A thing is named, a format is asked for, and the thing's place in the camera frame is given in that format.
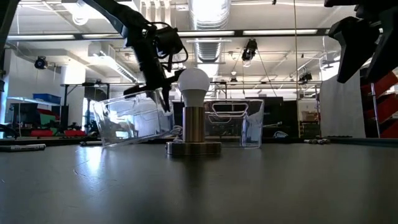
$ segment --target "gray tabletop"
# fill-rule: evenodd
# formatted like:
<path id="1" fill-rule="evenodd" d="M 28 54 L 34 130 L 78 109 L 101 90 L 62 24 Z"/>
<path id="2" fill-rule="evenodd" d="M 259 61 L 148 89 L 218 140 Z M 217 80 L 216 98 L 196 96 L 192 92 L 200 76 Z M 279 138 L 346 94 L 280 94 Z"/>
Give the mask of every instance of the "gray tabletop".
<path id="1" fill-rule="evenodd" d="M 0 223 L 398 223 L 398 150 L 163 145 L 0 154 Z"/>

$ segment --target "ceiling duct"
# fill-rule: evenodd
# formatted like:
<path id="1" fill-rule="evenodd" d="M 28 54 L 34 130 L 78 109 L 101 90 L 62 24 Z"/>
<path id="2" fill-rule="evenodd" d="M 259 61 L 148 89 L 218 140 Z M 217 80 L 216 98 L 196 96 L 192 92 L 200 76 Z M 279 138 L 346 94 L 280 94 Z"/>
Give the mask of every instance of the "ceiling duct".
<path id="1" fill-rule="evenodd" d="M 191 27 L 194 30 L 221 30 L 228 23 L 231 0 L 188 0 Z M 197 62 L 219 62 L 221 42 L 195 43 Z M 217 75 L 217 64 L 199 64 L 209 77 Z"/>

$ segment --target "plastic container handle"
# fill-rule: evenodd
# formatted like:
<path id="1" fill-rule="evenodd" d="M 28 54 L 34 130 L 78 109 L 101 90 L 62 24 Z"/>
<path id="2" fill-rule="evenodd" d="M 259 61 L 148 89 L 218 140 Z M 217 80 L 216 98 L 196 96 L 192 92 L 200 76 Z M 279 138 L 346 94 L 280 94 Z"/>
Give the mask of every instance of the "plastic container handle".
<path id="1" fill-rule="evenodd" d="M 214 116 L 214 115 L 209 115 L 209 121 L 210 121 L 211 124 L 228 124 L 232 120 L 232 118 L 229 118 L 228 121 L 212 121 L 210 119 L 210 118 L 215 118 L 215 117 L 216 116 Z"/>
<path id="2" fill-rule="evenodd" d="M 214 105 L 231 105 L 231 106 L 241 106 L 244 105 L 244 110 L 243 111 L 222 111 L 222 112 L 217 112 L 217 110 L 214 108 Z M 214 114 L 217 115 L 219 118 L 240 118 L 244 116 L 244 114 L 248 111 L 249 105 L 247 103 L 214 103 L 211 106 L 211 109 L 213 110 Z"/>

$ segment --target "clear plastic bin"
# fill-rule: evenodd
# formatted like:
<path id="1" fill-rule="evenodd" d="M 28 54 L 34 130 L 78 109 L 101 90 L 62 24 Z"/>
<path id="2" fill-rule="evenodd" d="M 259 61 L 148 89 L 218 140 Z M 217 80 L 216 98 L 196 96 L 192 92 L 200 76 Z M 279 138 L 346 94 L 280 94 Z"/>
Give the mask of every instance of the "clear plastic bin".
<path id="1" fill-rule="evenodd" d="M 170 111 L 165 112 L 160 97 L 159 90 L 145 91 L 96 103 L 103 145 L 138 143 L 169 134 L 174 125 L 173 104 L 170 102 Z"/>
<path id="2" fill-rule="evenodd" d="M 223 147 L 260 147 L 262 100 L 212 100 L 205 102 L 206 140 Z"/>

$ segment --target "lamp base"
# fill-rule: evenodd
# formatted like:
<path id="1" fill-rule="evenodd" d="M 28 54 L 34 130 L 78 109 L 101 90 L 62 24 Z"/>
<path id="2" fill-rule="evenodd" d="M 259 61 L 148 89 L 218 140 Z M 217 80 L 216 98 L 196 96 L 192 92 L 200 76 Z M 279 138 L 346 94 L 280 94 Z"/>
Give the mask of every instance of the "lamp base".
<path id="1" fill-rule="evenodd" d="M 168 142 L 167 154 L 175 156 L 200 156 L 221 154 L 220 142 Z"/>

